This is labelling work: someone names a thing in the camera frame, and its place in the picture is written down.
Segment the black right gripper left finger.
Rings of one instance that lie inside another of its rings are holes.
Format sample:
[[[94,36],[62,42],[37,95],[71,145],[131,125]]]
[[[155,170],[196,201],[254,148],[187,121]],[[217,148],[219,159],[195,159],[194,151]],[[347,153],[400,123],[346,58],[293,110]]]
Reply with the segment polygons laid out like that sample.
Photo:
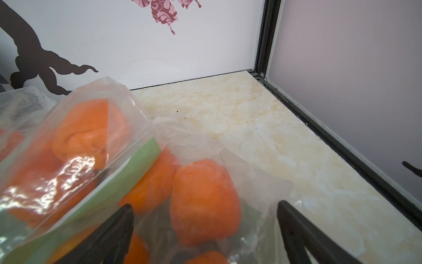
[[[122,264],[133,235],[134,211],[122,206],[57,264]]]

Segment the clear blue-zip bag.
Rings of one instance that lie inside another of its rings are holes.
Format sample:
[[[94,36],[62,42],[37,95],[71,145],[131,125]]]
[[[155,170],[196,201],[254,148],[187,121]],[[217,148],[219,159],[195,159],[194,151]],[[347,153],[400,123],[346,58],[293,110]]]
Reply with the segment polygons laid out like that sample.
[[[292,182],[173,119],[157,117],[153,129],[180,168],[170,197],[135,220],[149,263],[182,264],[210,251],[230,264],[288,262],[276,212],[282,200],[300,202]]]

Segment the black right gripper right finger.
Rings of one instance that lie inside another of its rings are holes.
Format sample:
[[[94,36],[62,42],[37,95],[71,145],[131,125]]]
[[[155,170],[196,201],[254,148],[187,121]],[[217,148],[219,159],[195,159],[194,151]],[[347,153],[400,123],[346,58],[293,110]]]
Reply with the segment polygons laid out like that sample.
[[[308,253],[319,264],[360,263],[285,200],[278,203],[277,219],[291,264],[310,264]]]

